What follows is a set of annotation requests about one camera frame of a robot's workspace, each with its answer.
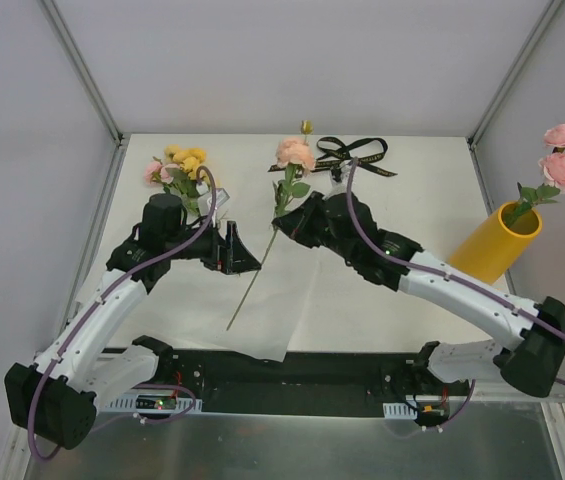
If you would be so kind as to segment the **pink rose stem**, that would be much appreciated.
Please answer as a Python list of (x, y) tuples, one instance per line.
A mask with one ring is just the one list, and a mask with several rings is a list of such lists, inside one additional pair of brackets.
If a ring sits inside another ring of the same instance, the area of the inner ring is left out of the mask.
[(541, 183), (536, 187), (518, 183), (518, 199), (502, 214), (504, 225), (516, 233), (522, 233), (522, 220), (535, 207), (557, 204), (557, 198), (565, 195), (565, 123), (548, 129), (543, 142), (549, 153), (538, 161)]
[(316, 160), (308, 142), (313, 131), (313, 123), (303, 120), (300, 137), (288, 137), (278, 144), (275, 167), (284, 172), (284, 178), (273, 184), (273, 218), (286, 214), (293, 200), (301, 199), (309, 192), (310, 186), (303, 178), (316, 167)]

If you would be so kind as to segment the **white wrapping paper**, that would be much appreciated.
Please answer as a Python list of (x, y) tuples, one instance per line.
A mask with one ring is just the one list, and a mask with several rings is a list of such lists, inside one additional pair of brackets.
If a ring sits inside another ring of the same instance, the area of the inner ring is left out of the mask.
[(273, 231), (269, 175), (222, 184), (231, 196), (225, 217), (236, 221), (262, 269), (226, 276), (198, 260), (174, 262), (123, 320), (108, 347), (122, 348), (148, 335), (174, 347), (226, 349), (274, 361), (295, 349), (320, 271), (318, 252)]

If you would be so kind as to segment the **pink yellow flower bouquet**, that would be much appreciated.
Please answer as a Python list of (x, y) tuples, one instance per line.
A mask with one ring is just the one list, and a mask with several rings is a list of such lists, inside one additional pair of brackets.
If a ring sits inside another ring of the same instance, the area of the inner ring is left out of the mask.
[(197, 177), (197, 171), (205, 165), (206, 159), (207, 152), (202, 148), (168, 145), (162, 159), (154, 157), (147, 165), (144, 180), (148, 185), (158, 186), (164, 193), (177, 196), (187, 213), (198, 217), (198, 198), (210, 187), (205, 172)]

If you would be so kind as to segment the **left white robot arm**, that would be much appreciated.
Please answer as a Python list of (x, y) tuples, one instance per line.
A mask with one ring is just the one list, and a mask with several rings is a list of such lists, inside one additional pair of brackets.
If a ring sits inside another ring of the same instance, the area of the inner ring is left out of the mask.
[(141, 337), (117, 358), (96, 361), (125, 318), (177, 260), (198, 260), (224, 275), (258, 271), (260, 262), (242, 243), (235, 222), (221, 232), (217, 209), (229, 199), (224, 189), (198, 201), (201, 216), (187, 221), (182, 200), (152, 195), (130, 235), (111, 253), (106, 270), (83, 308), (31, 365), (14, 364), (4, 383), (12, 422), (25, 429), (34, 456), (43, 438), (57, 450), (78, 446), (102, 407), (146, 383), (166, 387), (173, 377), (168, 345)]

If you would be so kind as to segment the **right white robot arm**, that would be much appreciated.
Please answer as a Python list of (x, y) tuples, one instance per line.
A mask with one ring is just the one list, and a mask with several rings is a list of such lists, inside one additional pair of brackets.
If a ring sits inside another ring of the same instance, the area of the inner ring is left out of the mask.
[(326, 247), (366, 281), (427, 300), (488, 334), (466, 344), (428, 342), (412, 369), (414, 387), (435, 394), (446, 383), (501, 377), (547, 397), (565, 357), (565, 305), (503, 293), (445, 264), (403, 235), (381, 229), (369, 207), (345, 194), (312, 193), (272, 222), (307, 248)]

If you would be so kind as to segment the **yellow cylindrical vase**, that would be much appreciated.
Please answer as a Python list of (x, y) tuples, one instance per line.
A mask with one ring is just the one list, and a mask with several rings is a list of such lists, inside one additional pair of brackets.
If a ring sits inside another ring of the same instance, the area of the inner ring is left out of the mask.
[(448, 263), (483, 283), (494, 284), (541, 233), (542, 217), (535, 209), (525, 212), (509, 228), (504, 219), (514, 202), (502, 204), (450, 255)]

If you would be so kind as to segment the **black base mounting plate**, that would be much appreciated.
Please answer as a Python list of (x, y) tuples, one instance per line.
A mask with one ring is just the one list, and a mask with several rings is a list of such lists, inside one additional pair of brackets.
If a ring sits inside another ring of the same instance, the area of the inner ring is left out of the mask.
[(379, 418), (413, 397), (463, 397), (468, 383), (443, 384), (416, 355), (291, 352), (281, 362), (212, 350), (176, 350), (149, 381), (178, 385), (205, 413)]

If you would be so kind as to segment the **right aluminium frame post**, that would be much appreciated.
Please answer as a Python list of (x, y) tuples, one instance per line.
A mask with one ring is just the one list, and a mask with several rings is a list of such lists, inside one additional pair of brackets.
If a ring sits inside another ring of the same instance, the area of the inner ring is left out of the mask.
[(564, 6), (565, 0), (550, 0), (544, 6), (539, 18), (534, 23), (512, 64), (499, 83), (494, 96), (488, 103), (475, 128), (472, 130), (472, 133), (467, 136), (466, 140), (470, 150), (474, 150), (485, 135), (495, 116), (501, 110), (513, 88), (516, 86), (528, 62), (531, 60)]

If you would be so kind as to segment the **aluminium frame post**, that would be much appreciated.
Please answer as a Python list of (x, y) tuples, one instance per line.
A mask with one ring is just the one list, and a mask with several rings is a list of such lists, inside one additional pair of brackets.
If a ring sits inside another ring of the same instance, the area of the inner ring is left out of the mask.
[(472, 133), (467, 136), (466, 140), (470, 150), (474, 150), (485, 135), (495, 116), (501, 110), (513, 88), (516, 86), (528, 62), (531, 60), (564, 6), (565, 0), (550, 0), (544, 6), (539, 18), (534, 23), (512, 64), (499, 83), (494, 96), (488, 103), (475, 128), (472, 130)]
[(64, 18), (58, 4), (53, 0), (39, 0), (37, 2), (45, 15), (51, 29), (64, 51), (79, 83), (84, 89), (87, 98), (94, 107), (101, 123), (116, 145), (120, 145), (124, 135), (115, 121), (111, 110), (97, 85), (81, 51)]

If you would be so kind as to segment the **left aluminium frame post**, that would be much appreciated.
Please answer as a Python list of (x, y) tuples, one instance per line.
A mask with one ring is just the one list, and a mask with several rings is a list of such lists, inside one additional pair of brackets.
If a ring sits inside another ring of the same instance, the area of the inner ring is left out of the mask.
[(97, 85), (81, 51), (64, 18), (58, 4), (53, 0), (39, 0), (37, 2), (45, 15), (51, 29), (64, 51), (79, 83), (84, 89), (87, 98), (94, 107), (101, 123), (116, 145), (120, 145), (124, 135), (115, 121), (111, 110)]

